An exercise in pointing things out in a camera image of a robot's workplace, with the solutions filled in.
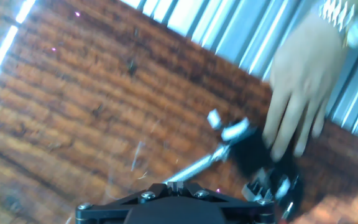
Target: wristwatch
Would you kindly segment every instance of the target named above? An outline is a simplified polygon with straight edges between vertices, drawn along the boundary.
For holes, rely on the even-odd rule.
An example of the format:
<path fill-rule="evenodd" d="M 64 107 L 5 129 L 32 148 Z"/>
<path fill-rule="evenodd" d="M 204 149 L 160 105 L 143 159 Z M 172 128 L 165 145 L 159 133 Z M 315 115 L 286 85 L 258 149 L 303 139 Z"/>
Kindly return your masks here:
<path fill-rule="evenodd" d="M 342 37 L 343 46 L 358 48 L 358 11 L 357 5 L 348 5 L 341 0 L 324 0 L 316 5 L 318 16 L 332 24 Z"/>

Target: black mount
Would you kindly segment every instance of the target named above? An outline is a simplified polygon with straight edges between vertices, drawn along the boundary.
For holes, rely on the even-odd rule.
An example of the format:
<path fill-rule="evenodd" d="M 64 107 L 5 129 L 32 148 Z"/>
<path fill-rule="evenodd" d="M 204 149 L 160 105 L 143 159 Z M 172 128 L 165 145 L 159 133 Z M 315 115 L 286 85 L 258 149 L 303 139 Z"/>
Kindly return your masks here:
<path fill-rule="evenodd" d="M 76 224 L 275 223 L 271 200 L 245 202 L 196 183 L 152 184 L 107 205 L 80 205 Z"/>

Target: metal rod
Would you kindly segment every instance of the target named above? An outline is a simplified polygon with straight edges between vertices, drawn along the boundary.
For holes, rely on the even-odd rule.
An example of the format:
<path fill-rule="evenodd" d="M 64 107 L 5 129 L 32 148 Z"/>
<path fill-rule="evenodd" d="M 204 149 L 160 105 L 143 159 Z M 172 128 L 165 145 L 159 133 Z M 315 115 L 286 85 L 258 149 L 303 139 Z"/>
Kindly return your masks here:
<path fill-rule="evenodd" d="M 206 170 L 211 167 L 217 161 L 225 161 L 227 158 L 229 147 L 224 145 L 219 145 L 216 151 L 213 154 L 208 154 L 187 168 L 179 171 L 175 175 L 171 176 L 167 180 L 163 181 L 163 184 L 167 184 L 168 182 L 177 182 L 177 181 L 186 181 L 200 172 Z"/>

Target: black plastic part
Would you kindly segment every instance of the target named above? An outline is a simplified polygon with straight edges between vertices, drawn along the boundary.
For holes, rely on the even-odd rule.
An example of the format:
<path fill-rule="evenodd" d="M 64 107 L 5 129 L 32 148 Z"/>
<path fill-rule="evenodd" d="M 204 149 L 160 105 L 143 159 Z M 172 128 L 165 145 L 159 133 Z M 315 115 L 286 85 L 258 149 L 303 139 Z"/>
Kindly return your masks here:
<path fill-rule="evenodd" d="M 208 189 L 203 189 L 209 193 L 208 200 L 200 200 L 192 196 L 186 186 L 193 188 L 191 191 L 203 189 L 198 184 L 185 183 L 182 193 L 173 195 L 165 184 L 153 184 L 148 191 L 160 192 L 153 200 L 139 203 L 143 190 L 107 205 L 76 209 L 76 224 L 238 224 L 252 223 L 260 219 L 260 214 L 274 213 L 272 203 L 245 202 Z"/>
<path fill-rule="evenodd" d="M 243 140 L 230 145 L 229 153 L 229 158 L 237 164 L 240 173 L 249 179 L 261 168 L 270 170 L 269 187 L 273 195 L 275 195 L 285 177 L 289 178 L 291 187 L 287 194 L 278 201 L 283 210 L 290 208 L 287 217 L 289 221 L 299 210 L 303 200 L 304 187 L 303 179 L 292 155 L 293 146 L 292 139 L 282 159 L 274 163 L 270 157 L 271 149 L 267 149 L 264 144 L 262 130 L 256 129 Z"/>

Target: finger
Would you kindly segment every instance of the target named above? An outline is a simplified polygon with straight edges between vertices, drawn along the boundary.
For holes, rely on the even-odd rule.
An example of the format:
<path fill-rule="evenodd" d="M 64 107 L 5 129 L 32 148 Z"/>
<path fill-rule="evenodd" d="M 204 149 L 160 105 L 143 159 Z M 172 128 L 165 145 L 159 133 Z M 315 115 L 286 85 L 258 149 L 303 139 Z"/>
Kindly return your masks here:
<path fill-rule="evenodd" d="M 277 89 L 273 92 L 263 132 L 263 136 L 268 147 L 272 145 L 274 139 L 276 138 L 277 130 L 283 117 L 285 108 L 287 107 L 289 98 L 289 91 L 281 91 L 281 89 Z"/>
<path fill-rule="evenodd" d="M 311 131 L 311 135 L 314 138 L 320 136 L 321 131 L 323 130 L 324 118 L 326 115 L 326 108 L 327 108 L 328 101 L 329 101 L 329 97 L 326 97 L 320 106 L 320 109 L 316 115 L 316 119 L 314 120 L 313 129 Z"/>
<path fill-rule="evenodd" d="M 305 151 L 306 143 L 308 142 L 308 137 L 313 124 L 314 117 L 318 111 L 319 104 L 317 101 L 312 101 L 309 103 L 307 110 L 304 113 L 303 121 L 300 122 L 299 130 L 300 133 L 296 140 L 295 150 L 293 152 L 294 156 L 300 157 Z"/>
<path fill-rule="evenodd" d="M 290 98 L 283 121 L 278 131 L 277 138 L 272 148 L 272 159 L 279 161 L 298 126 L 299 120 L 305 108 L 305 99 L 300 95 L 293 95 Z"/>

